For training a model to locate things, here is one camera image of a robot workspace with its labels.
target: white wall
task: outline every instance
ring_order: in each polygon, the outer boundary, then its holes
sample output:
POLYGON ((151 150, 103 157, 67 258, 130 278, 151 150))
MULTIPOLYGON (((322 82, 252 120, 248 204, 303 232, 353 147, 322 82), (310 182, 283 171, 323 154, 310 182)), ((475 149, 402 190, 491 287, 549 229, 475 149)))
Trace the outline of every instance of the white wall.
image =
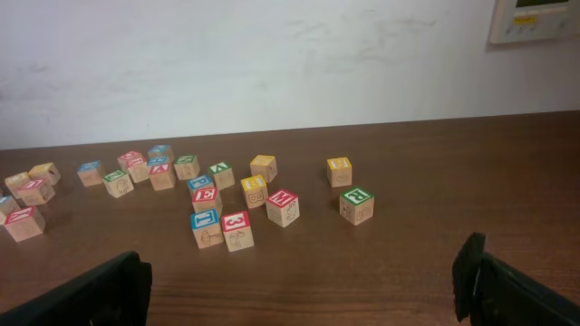
POLYGON ((572 110, 580 39, 492 0, 3 0, 0 149, 572 110))

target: wooden table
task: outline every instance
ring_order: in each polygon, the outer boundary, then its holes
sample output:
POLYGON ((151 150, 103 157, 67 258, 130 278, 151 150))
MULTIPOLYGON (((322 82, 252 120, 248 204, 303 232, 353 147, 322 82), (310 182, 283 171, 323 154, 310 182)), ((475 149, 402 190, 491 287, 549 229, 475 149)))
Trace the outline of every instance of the wooden table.
MULTIPOLYGON (((47 161, 63 178, 40 206, 44 235, 17 244, 0 230, 0 312, 132 249, 153 266, 150 325, 456 325, 451 264, 473 231, 580 303, 579 111, 10 150, 0 177, 47 161), (113 171, 124 152, 160 143, 198 154, 204 170, 227 160, 237 180, 256 154, 275 155, 269 191, 300 196, 300 217, 282 228, 255 208, 255 247, 199 250, 184 181, 114 199, 76 176, 83 162, 113 171), (338 214, 345 188, 325 175, 342 156, 376 195, 356 227, 338 214)), ((245 209, 239 183, 221 196, 225 213, 245 209)))

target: wooden block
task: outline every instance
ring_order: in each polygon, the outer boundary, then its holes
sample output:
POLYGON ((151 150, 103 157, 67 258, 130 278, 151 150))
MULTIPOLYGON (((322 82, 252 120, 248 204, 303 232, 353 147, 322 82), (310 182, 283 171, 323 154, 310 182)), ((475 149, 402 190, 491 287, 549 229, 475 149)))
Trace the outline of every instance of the wooden block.
POLYGON ((149 158, 156 158, 161 156, 166 156, 169 158, 169 163, 173 163, 175 157, 173 156, 173 150, 171 150, 170 145, 156 145, 147 152, 149 158))
POLYGON ((105 170, 100 161, 84 163, 76 173, 85 187, 100 185, 105 176, 105 170))
POLYGON ((287 227, 300 216, 298 196, 280 189, 266 200, 266 212, 272 222, 287 227))
POLYGON ((41 235, 44 233, 44 226, 44 217, 35 206, 10 213, 5 222, 6 231, 16 242, 41 235))
POLYGON ((226 238, 227 249, 230 252, 254 246, 254 237, 252 236, 247 211, 223 216, 221 218, 221 227, 226 238))
POLYGON ((20 206, 12 196, 0 198, 0 225, 4 225, 10 213, 20 210, 20 206))
POLYGON ((18 194, 18 189, 24 186, 30 181, 30 177, 28 176, 27 172, 19 173, 15 176, 7 177, 5 179, 6 186, 12 193, 12 196, 16 199, 20 198, 20 194, 18 194))
POLYGON ((174 167, 179 180, 197 177, 199 173, 198 157, 196 155, 182 156, 175 162, 174 167))
POLYGON ((224 242, 224 236, 219 226, 219 216, 215 209, 192 215, 191 228, 199 249, 224 242))
POLYGON ((191 195, 191 198, 196 194, 196 191, 208 187, 214 187, 214 182, 211 181, 211 177, 208 175, 196 177, 188 181, 189 194, 191 195))
POLYGON ((326 176, 332 187, 350 186, 353 183, 353 165, 348 158, 327 160, 326 176))
POLYGON ((53 162, 38 165, 28 172, 28 176, 32 180, 44 179, 49 185, 54 186, 61 179, 61 174, 58 173, 53 162))
POLYGON ((155 167, 157 165, 162 165, 162 164, 167 164, 167 163, 169 163, 168 157, 156 157, 156 158, 150 158, 149 162, 147 162, 147 165, 150 167, 155 167))
POLYGON ((46 179, 37 179, 20 187, 18 194, 25 204, 34 206, 48 203, 54 197, 54 189, 46 179))
POLYGON ((261 175, 242 179, 242 187, 244 188, 247 208, 255 208, 266 203, 268 188, 261 175))
POLYGON ((217 163, 209 167, 209 174, 216 180, 216 187, 221 190, 232 187, 236 184, 234 179, 234 169, 226 162, 217 163))
POLYGON ((170 163, 150 167, 149 179, 155 191, 171 189, 175 186, 175 174, 170 163))
POLYGON ((268 155, 258 155, 250 163, 252 176, 261 175, 267 183, 272 182, 278 174, 276 158, 268 155))
POLYGON ((341 216, 352 224, 359 225, 372 217, 374 195, 371 192, 361 187, 354 187, 343 192, 340 198, 341 216))
POLYGON ((123 172, 129 173, 127 163, 129 163, 129 161, 132 159, 142 158, 142 157, 143 157, 143 155, 141 153, 132 150, 130 152, 127 152, 127 153, 119 156, 117 158, 117 161, 119 162, 119 165, 121 166, 121 170, 123 172))
POLYGON ((216 187, 209 187, 196 191, 196 195, 192 199, 193 209, 196 213, 207 211, 214 208, 217 216, 221 216, 221 209, 224 206, 219 195, 219 190, 216 187))
POLYGON ((127 172, 120 170, 106 175, 102 180, 109 194, 115 198, 126 195, 134 189, 127 172))
POLYGON ((147 165, 145 158, 134 158, 127 162, 127 169, 133 183, 138 183, 149 179, 150 167, 147 165))

